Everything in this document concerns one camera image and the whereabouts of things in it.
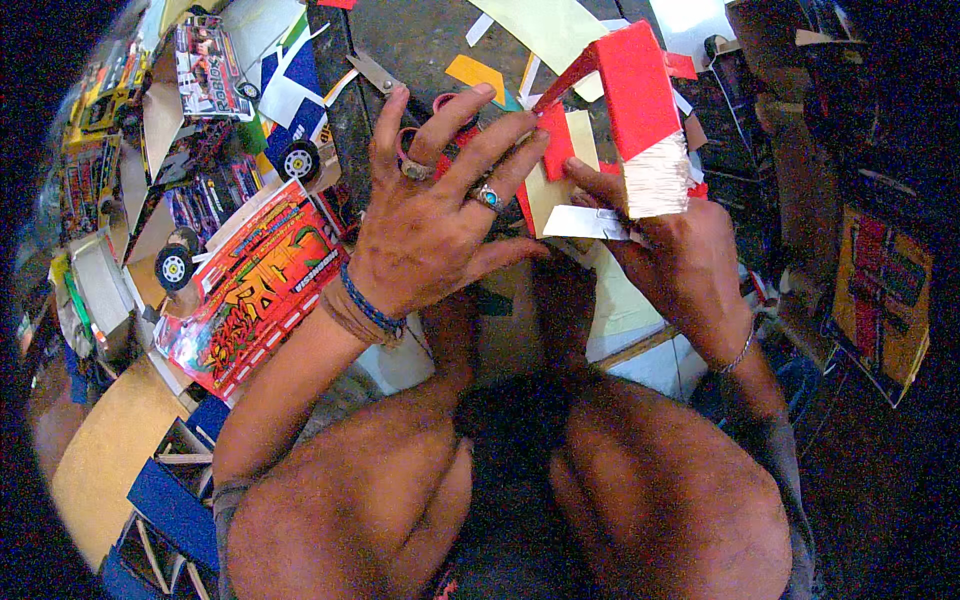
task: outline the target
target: hand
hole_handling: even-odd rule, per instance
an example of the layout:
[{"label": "hand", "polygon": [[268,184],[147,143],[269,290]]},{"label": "hand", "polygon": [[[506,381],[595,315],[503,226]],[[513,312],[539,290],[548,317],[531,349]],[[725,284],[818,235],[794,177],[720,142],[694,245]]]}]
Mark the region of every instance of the hand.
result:
[{"label": "hand", "polygon": [[[589,193],[576,204],[624,212],[622,178],[597,173],[576,158],[565,169]],[[649,249],[636,242],[607,242],[627,278],[712,367],[729,365],[753,324],[740,297],[730,215],[720,204],[691,198],[686,213],[639,219],[634,229],[650,242]]]},{"label": "hand", "polygon": [[[460,127],[493,98],[480,84],[446,103],[414,138],[410,158],[436,165]],[[380,113],[370,145],[373,190],[349,273],[357,289],[385,314],[397,318],[434,304],[486,274],[527,256],[548,255],[542,244],[516,238],[482,244],[496,213],[472,198],[470,188],[504,154],[487,183],[511,198],[546,150],[548,136],[535,132],[532,112],[512,112],[461,149],[436,183],[400,173],[394,139],[410,92],[391,94]]]}]

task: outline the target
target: blue braided bracelet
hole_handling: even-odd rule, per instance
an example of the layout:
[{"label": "blue braided bracelet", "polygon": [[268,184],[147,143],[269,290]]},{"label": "blue braided bracelet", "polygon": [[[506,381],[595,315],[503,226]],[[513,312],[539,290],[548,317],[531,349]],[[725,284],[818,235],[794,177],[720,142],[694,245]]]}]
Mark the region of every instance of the blue braided bracelet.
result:
[{"label": "blue braided bracelet", "polygon": [[380,327],[387,333],[394,334],[398,340],[403,337],[403,328],[407,325],[407,320],[391,319],[373,307],[372,304],[367,302],[367,299],[363,297],[363,294],[361,294],[357,290],[356,286],[353,285],[353,280],[350,279],[350,273],[347,272],[346,261],[340,265],[340,280],[344,282],[344,288],[346,288],[350,299],[353,300],[353,303],[363,311],[363,314],[366,315],[368,319],[373,321],[376,326]]}]

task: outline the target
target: scissor blade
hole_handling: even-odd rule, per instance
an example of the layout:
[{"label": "scissor blade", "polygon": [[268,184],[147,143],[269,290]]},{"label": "scissor blade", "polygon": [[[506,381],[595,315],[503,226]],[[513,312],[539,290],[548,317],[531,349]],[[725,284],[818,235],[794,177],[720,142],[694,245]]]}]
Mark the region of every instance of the scissor blade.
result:
[{"label": "scissor blade", "polygon": [[376,63],[375,60],[370,58],[366,53],[357,50],[357,56],[352,57],[347,55],[347,60],[350,61],[364,77],[373,84],[374,87],[380,90],[383,94],[389,94],[398,87],[403,86],[403,82],[399,81],[396,77],[391,75],[384,69],[382,66]]}]

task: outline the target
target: turquoise ring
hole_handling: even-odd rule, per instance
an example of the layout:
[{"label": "turquoise ring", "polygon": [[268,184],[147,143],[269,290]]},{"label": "turquoise ring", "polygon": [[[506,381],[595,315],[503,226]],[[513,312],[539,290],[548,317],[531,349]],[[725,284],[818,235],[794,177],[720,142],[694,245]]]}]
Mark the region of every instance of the turquoise ring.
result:
[{"label": "turquoise ring", "polygon": [[507,208],[507,202],[500,198],[500,196],[493,191],[493,188],[490,187],[490,184],[486,182],[473,189],[473,199],[496,214],[500,214]]}]

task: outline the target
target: skin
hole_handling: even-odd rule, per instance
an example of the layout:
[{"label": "skin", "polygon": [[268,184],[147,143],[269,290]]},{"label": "skin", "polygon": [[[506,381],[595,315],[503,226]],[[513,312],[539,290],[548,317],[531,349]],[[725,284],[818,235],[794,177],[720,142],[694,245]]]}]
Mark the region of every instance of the skin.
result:
[{"label": "skin", "polygon": [[[447,103],[421,128],[411,158],[435,163],[492,96],[489,86],[478,86]],[[423,309],[437,374],[291,449],[318,394],[365,349],[323,311],[304,320],[231,412],[214,454],[218,486],[257,478],[228,535],[228,570],[240,598],[418,597],[466,518],[470,442],[454,435],[452,416],[472,382],[474,336],[471,305],[457,290],[524,257],[548,256],[527,239],[483,244],[494,214],[466,194],[507,154],[488,183],[512,196],[547,139],[535,132],[517,145],[536,118],[511,113],[474,138],[440,181],[410,181],[392,150],[407,98],[406,90],[394,92],[377,122],[371,205],[349,269],[387,314]],[[616,178],[577,161],[566,166],[588,192],[582,202],[622,203]],[[737,292],[726,212],[691,202],[686,214],[637,227],[649,249],[610,243],[627,276],[711,365],[731,362],[751,314]],[[549,272],[545,280],[561,276]],[[563,289],[571,288],[547,296]],[[791,557],[773,479],[693,411],[576,360],[586,333],[572,320],[586,312],[588,321],[591,307],[577,303],[584,294],[568,293],[571,301],[562,303],[571,307],[569,321],[555,321],[544,339],[568,340],[568,348],[551,349],[552,364],[580,399],[551,459],[550,480],[605,595],[779,597]],[[732,383],[740,418],[782,416],[782,396],[758,352],[740,363]]]}]

